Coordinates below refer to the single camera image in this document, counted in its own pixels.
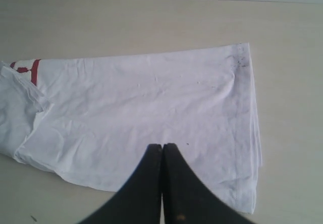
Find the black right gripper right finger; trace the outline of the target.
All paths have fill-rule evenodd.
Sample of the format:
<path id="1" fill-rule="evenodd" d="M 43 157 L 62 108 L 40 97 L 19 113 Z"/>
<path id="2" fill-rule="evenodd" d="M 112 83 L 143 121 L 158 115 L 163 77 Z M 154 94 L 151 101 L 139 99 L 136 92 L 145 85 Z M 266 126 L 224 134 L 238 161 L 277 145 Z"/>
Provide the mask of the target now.
<path id="1" fill-rule="evenodd" d="M 163 147 L 165 223 L 252 223 L 215 196 L 196 176 L 178 147 Z"/>

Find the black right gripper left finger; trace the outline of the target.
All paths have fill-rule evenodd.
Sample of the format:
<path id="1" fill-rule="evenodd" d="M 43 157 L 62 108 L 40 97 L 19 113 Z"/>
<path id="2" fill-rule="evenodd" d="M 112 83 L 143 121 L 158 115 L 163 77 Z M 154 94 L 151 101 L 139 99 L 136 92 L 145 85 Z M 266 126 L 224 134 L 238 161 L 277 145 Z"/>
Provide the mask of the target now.
<path id="1" fill-rule="evenodd" d="M 149 144 L 122 188 L 81 223 L 159 223 L 161 162 L 162 147 Z"/>

